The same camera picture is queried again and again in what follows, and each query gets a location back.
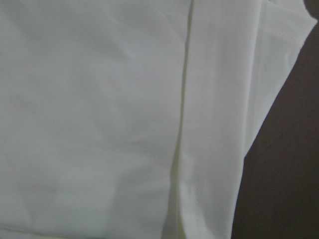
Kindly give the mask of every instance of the shirt sleeve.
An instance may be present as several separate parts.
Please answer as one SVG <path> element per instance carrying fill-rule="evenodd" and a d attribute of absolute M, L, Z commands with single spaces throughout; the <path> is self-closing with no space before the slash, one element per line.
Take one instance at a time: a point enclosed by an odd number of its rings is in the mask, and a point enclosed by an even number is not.
<path fill-rule="evenodd" d="M 254 54 L 245 153 L 316 24 L 302 0 L 264 0 Z"/>

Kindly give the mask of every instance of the white cloth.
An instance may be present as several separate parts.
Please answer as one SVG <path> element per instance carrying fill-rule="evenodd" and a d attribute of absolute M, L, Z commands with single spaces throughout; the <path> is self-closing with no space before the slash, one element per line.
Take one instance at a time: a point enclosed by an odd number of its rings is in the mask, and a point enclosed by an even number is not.
<path fill-rule="evenodd" d="M 0 238 L 229 239 L 315 23 L 301 0 L 0 1 Z"/>

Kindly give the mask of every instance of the dark background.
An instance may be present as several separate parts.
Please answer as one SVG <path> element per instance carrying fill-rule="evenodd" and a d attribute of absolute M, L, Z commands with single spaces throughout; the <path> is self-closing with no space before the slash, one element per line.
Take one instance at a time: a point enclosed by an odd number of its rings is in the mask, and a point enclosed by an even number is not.
<path fill-rule="evenodd" d="M 232 239 L 319 239 L 318 24 L 245 157 Z"/>

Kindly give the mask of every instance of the dark surface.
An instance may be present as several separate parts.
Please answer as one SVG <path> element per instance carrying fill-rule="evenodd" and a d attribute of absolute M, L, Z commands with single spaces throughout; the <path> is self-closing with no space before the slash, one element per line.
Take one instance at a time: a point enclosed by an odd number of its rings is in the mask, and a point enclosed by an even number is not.
<path fill-rule="evenodd" d="M 319 239 L 318 24 L 245 158 L 232 239 Z"/>

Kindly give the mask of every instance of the white garment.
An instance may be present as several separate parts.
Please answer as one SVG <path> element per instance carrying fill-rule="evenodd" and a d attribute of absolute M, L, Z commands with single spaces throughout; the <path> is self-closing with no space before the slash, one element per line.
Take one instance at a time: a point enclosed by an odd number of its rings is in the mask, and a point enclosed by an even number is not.
<path fill-rule="evenodd" d="M 0 238 L 229 239 L 315 23 L 301 0 L 0 1 Z"/>

